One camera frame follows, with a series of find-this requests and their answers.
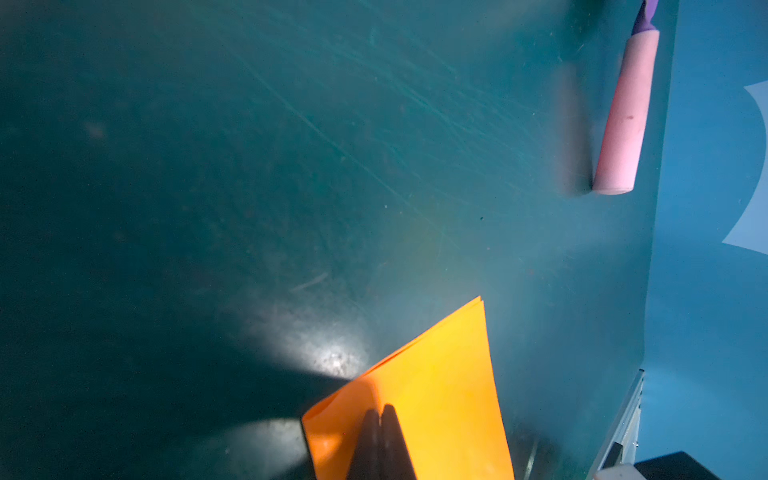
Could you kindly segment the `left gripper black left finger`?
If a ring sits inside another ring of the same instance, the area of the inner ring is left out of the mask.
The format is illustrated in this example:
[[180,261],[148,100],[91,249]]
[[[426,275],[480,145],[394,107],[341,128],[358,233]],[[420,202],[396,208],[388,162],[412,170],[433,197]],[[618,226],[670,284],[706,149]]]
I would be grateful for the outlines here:
[[347,480],[380,480],[381,425],[377,410],[368,410],[361,424]]

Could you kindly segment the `orange square paper sheet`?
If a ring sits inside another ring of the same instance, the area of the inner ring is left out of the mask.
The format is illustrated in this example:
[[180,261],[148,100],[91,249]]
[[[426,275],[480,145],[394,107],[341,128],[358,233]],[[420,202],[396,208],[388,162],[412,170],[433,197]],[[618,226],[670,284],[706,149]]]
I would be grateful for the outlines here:
[[364,414],[385,405],[397,413],[417,478],[514,478],[481,298],[302,416],[317,478],[347,476]]

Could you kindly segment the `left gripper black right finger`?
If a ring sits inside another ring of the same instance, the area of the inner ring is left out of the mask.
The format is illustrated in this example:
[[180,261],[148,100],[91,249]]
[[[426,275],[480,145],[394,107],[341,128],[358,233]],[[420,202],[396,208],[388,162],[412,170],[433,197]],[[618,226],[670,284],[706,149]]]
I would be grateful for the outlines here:
[[416,480],[396,409],[386,404],[380,417],[380,475],[385,480]]

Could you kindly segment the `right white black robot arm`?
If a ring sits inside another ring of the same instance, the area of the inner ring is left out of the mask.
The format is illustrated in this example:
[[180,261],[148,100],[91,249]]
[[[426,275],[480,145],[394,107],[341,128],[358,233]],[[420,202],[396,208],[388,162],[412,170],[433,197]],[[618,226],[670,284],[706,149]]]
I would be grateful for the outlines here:
[[635,463],[634,468],[646,480],[720,480],[683,451]]

